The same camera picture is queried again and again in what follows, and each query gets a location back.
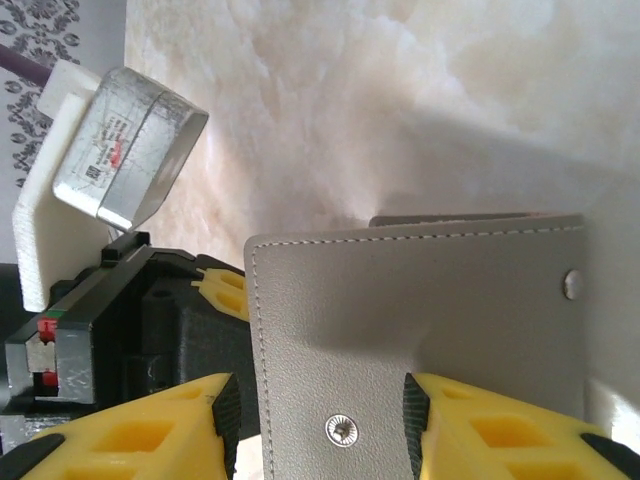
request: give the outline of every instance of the patterned wallpaper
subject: patterned wallpaper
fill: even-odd
[[[124,61],[126,0],[0,0],[0,43],[42,65],[79,63],[99,74]],[[0,69],[0,262],[15,262],[11,210],[51,120],[40,88]]]

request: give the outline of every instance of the barcode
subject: barcode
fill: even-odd
[[[89,177],[91,180],[98,180],[100,178],[101,173],[102,172],[100,171],[99,168],[96,168],[93,165],[89,165],[89,168],[87,168],[87,173],[85,173],[85,175]]]

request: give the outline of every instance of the gray leather wallet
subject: gray leather wallet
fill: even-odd
[[[581,417],[580,216],[425,217],[245,248],[267,479],[413,478],[407,372]],[[336,414],[357,425],[329,441]]]

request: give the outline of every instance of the white stitching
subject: white stitching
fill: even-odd
[[[575,232],[582,230],[582,225],[554,227],[554,228],[539,228],[539,229],[527,229],[527,230],[499,230],[495,232],[465,232],[465,233],[450,233],[440,235],[406,235],[399,237],[371,237],[371,238],[342,238],[337,240],[296,240],[292,242],[270,242],[261,243],[256,245],[251,252],[251,263],[253,269],[253,286],[254,286],[254,298],[256,302],[256,313],[258,314],[258,339],[260,341],[260,357],[262,366],[262,379],[264,384],[264,406],[267,422],[267,442],[269,449],[269,472],[271,478],[275,478],[275,469],[273,462],[273,438],[271,430],[271,411],[269,408],[269,386],[267,383],[267,360],[265,356],[264,336],[262,328],[262,314],[260,312],[260,296],[258,295],[258,272],[256,264],[256,255],[259,249],[265,247],[281,247],[292,245],[330,245],[334,243],[360,243],[360,242],[384,242],[384,241],[397,241],[397,240],[434,240],[434,239],[446,239],[446,238],[461,238],[461,237],[486,237],[486,236],[498,236],[498,235],[527,235],[532,233],[556,233],[556,232]]]

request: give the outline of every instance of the metal rivet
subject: metal rivet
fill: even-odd
[[[582,275],[578,270],[571,270],[564,277],[564,296],[569,300],[576,300],[580,296],[580,293],[582,293],[583,288],[584,281],[582,279]]]
[[[331,443],[338,447],[350,447],[358,440],[356,422],[346,415],[334,415],[325,424],[325,432]]]

